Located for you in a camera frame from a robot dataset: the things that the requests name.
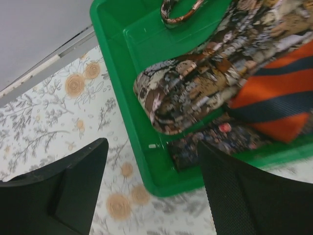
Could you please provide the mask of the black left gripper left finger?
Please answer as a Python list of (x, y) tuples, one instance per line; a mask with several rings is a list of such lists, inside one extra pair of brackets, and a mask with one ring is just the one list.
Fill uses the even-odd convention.
[(87, 235), (109, 144), (98, 138), (82, 149), (0, 183), (2, 235)]

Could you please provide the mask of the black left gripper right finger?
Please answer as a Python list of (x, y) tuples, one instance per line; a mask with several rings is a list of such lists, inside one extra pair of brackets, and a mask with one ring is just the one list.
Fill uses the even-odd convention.
[(313, 186), (280, 177), (198, 143), (203, 181), (219, 235), (311, 235)]

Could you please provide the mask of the brown cat print tie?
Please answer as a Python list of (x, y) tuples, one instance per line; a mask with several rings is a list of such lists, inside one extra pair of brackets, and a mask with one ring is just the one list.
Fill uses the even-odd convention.
[(179, 134), (231, 99), (259, 69), (312, 39), (310, 0), (233, 0), (203, 43), (147, 67), (134, 93), (158, 132)]

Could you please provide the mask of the dark blue patterned tie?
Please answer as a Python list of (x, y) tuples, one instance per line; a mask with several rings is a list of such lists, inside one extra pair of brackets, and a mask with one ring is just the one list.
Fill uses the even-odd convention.
[(203, 129), (167, 144), (169, 155), (178, 171), (199, 164), (199, 142), (232, 155), (271, 144), (273, 140), (235, 120), (212, 122)]

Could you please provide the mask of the floral print table mat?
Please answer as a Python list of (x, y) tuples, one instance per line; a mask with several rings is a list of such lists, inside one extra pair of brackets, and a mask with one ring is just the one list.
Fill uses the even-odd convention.
[(204, 188), (171, 197), (143, 185), (99, 47), (0, 109), (0, 179), (51, 164), (97, 138), (109, 142), (92, 235), (213, 235)]

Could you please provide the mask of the orange navy striped tie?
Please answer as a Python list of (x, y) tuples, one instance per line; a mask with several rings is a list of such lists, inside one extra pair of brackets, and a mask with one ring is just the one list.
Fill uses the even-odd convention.
[(259, 69), (232, 99), (228, 112), (283, 142), (313, 132), (313, 44)]

